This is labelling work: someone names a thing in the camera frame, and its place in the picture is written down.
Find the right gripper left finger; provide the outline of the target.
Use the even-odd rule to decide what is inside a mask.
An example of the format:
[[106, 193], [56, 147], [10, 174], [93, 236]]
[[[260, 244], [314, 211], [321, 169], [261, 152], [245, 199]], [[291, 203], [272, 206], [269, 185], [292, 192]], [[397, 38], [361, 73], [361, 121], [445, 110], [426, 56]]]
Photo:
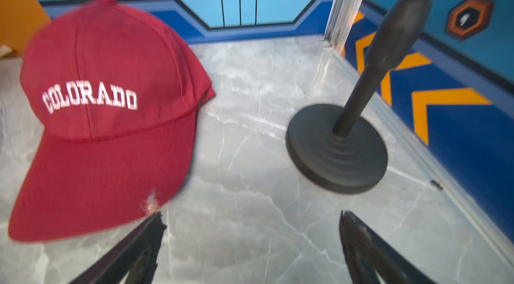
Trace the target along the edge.
[[72, 283], [152, 283], [166, 228], [152, 214]]

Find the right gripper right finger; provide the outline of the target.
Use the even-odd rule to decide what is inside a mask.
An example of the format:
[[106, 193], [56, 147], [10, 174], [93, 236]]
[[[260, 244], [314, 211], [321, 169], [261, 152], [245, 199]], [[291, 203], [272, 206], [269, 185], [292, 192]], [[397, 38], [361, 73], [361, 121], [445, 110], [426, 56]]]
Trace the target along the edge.
[[339, 234], [353, 283], [434, 284], [349, 210], [341, 211]]

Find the maroon cap front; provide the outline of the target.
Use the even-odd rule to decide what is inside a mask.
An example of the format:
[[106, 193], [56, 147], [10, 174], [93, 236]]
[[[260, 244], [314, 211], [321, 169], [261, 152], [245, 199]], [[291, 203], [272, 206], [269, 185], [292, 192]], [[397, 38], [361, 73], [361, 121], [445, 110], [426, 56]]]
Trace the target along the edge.
[[79, 237], [158, 211], [185, 182], [199, 111], [215, 96], [173, 29], [115, 0], [44, 26], [20, 83], [44, 132], [9, 219], [17, 242]]

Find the beige cap back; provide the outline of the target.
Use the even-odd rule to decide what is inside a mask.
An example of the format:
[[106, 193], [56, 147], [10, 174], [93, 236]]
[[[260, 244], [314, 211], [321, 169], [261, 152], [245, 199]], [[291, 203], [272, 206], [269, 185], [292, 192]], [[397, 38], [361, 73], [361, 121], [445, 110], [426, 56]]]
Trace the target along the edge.
[[5, 58], [9, 56], [12, 52], [13, 50], [9, 46], [5, 44], [0, 45], [0, 58]]

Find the black microphone stand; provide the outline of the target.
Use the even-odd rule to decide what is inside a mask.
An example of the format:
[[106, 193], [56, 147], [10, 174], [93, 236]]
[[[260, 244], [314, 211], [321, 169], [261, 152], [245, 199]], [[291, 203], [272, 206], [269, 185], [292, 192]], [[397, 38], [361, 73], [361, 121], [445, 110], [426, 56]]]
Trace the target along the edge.
[[360, 194], [384, 177], [384, 140], [361, 113], [384, 76], [400, 65], [420, 37], [432, 4], [433, 0], [398, 0], [367, 50], [364, 71], [346, 105], [312, 104], [291, 119], [286, 147], [310, 181], [332, 192]]

